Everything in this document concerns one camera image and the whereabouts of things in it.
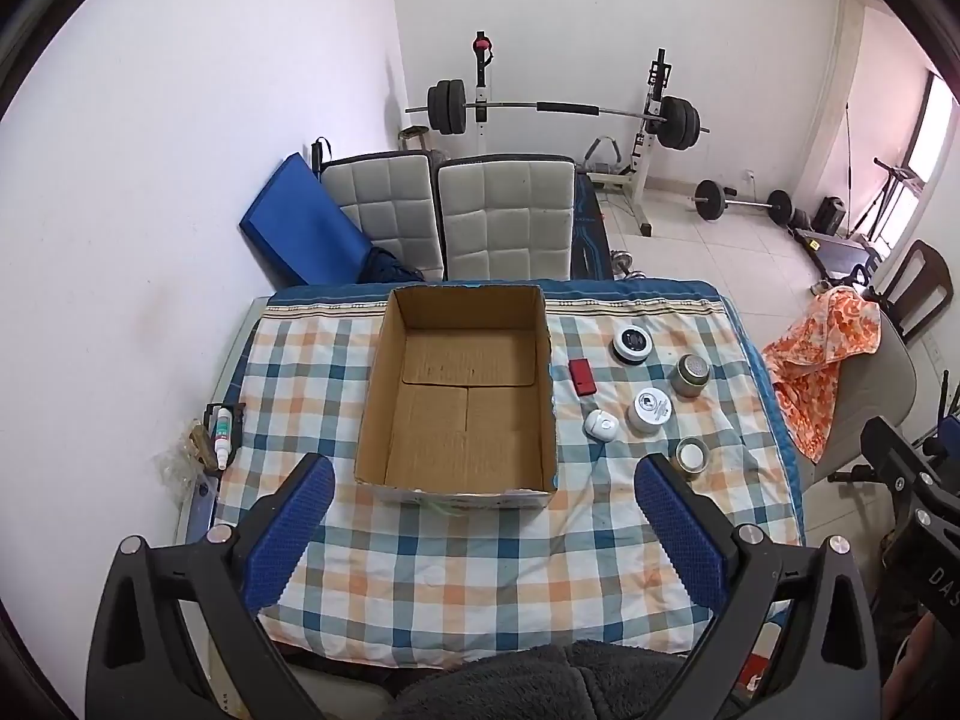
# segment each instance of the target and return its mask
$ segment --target orange floral cloth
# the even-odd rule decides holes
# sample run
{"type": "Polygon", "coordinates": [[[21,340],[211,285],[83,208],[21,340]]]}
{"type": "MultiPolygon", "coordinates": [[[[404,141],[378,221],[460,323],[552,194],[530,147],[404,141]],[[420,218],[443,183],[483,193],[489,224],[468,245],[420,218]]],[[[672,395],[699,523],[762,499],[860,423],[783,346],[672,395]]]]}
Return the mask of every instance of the orange floral cloth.
{"type": "Polygon", "coordinates": [[[824,454],[840,361],[880,346],[880,306],[851,287],[818,295],[784,336],[763,349],[776,402],[795,445],[815,463],[824,454]]]}

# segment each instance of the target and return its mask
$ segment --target grey fleece fabric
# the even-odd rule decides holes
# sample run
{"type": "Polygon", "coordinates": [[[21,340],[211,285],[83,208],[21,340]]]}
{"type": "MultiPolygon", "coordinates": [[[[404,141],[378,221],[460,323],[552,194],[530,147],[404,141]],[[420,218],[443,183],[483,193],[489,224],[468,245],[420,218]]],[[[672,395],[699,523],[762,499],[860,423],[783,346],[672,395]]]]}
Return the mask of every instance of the grey fleece fabric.
{"type": "MultiPolygon", "coordinates": [[[[420,680],[381,720],[630,720],[642,717],[683,658],[578,641],[465,664],[420,680]]],[[[719,717],[743,712],[728,701],[719,717]]]]}

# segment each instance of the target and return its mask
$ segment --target cardboard box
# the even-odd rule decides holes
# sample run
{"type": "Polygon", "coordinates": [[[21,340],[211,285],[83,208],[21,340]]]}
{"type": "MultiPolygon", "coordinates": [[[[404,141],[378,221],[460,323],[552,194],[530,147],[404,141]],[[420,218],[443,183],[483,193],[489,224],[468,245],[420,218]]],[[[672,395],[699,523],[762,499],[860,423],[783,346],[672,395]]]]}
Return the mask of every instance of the cardboard box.
{"type": "Polygon", "coordinates": [[[356,480],[395,500],[536,507],[556,490],[556,470],[539,287],[394,290],[373,360],[356,480]]]}

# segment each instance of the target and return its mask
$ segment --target tufted cushion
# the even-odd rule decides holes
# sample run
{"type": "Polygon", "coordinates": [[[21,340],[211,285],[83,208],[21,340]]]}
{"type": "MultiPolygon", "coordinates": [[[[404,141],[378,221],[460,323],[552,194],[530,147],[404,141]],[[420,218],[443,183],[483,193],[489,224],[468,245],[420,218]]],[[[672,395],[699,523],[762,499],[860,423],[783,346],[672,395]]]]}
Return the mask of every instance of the tufted cushion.
{"type": "Polygon", "coordinates": [[[428,281],[443,278],[429,152],[387,151],[329,162],[320,181],[375,245],[428,281]]]}
{"type": "Polygon", "coordinates": [[[570,278],[575,166],[492,154],[437,170],[450,279],[570,278]]]}

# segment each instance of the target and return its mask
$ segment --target checkered tablecloth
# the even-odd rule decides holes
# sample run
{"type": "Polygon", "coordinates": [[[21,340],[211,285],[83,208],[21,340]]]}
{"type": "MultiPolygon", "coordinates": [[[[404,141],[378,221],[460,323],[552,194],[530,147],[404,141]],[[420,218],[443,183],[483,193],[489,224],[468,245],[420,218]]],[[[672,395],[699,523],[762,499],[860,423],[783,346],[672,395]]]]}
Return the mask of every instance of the checkered tablecloth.
{"type": "Polygon", "coordinates": [[[306,452],[336,469],[336,497],[275,607],[269,635],[341,661],[443,666],[578,638],[662,651],[690,649],[709,619],[691,605],[643,514],[637,460],[699,436],[709,470],[692,486],[734,524],[800,543],[800,490],[786,429],[760,356],[736,312],[700,282],[541,282],[553,344],[559,489],[545,509],[451,515],[380,501],[352,464],[389,285],[285,290],[251,335],[234,377],[247,404],[244,440],[224,474],[218,522],[235,524],[306,452]],[[614,329],[645,327],[655,350],[624,367],[614,329]],[[631,393],[660,386],[680,355],[713,367],[692,401],[674,398],[665,430],[625,424],[599,445],[594,408],[624,413],[631,393]],[[598,391],[574,392],[568,361],[586,357],[598,391]]]}

